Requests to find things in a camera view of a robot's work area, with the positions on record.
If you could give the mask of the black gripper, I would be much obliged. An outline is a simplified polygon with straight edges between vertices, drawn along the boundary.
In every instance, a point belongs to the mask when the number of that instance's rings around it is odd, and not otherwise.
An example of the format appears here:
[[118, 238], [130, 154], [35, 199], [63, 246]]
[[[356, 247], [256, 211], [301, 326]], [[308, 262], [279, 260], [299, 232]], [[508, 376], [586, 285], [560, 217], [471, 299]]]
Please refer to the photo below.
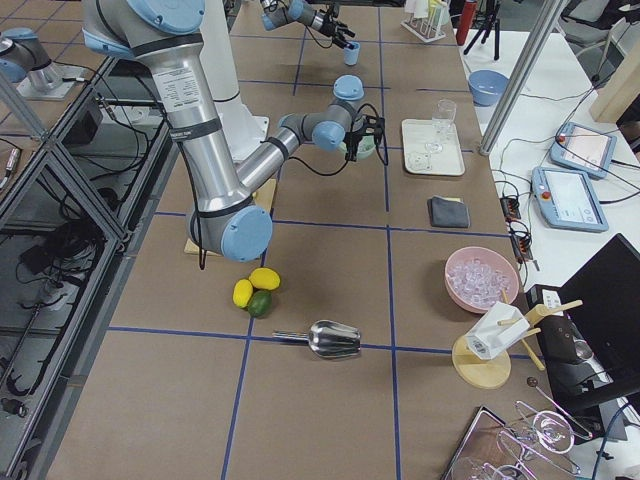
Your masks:
[[352, 49], [351, 42], [346, 38], [354, 38], [355, 33], [349, 29], [349, 27], [338, 21], [338, 14], [327, 10], [322, 14], [322, 22], [319, 32], [332, 38], [332, 44], [341, 49]]
[[345, 146], [346, 161], [357, 161], [358, 143], [366, 135], [366, 116], [366, 114], [361, 114], [347, 132], [347, 145]]

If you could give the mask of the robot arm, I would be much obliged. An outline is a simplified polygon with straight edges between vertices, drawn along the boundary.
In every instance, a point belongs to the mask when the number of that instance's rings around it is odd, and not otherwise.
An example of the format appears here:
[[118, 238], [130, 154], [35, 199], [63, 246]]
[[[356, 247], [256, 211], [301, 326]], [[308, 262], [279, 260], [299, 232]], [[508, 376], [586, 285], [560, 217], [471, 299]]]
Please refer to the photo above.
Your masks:
[[151, 73], [192, 186], [188, 235], [203, 252], [237, 262], [259, 258], [273, 226], [253, 193], [306, 142], [332, 151], [340, 144], [356, 148], [361, 141], [363, 84], [355, 75], [343, 75], [334, 82], [326, 110], [283, 117], [274, 135], [236, 163], [201, 57], [205, 2], [85, 1], [82, 7], [89, 49], [137, 61]]
[[299, 23], [331, 40], [331, 44], [341, 49], [354, 50], [350, 39], [355, 33], [339, 20], [340, 6], [337, 2], [326, 5], [325, 9], [314, 8], [307, 1], [260, 1], [263, 9], [262, 22], [267, 31], [285, 25]]

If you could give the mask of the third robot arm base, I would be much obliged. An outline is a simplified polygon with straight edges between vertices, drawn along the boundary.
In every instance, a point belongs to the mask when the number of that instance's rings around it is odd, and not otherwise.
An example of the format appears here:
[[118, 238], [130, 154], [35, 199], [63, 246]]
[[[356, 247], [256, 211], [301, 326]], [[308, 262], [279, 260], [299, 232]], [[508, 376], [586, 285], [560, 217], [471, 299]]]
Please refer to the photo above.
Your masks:
[[16, 27], [1, 33], [1, 73], [30, 100], [61, 101], [78, 81], [83, 67], [55, 63], [35, 32]]

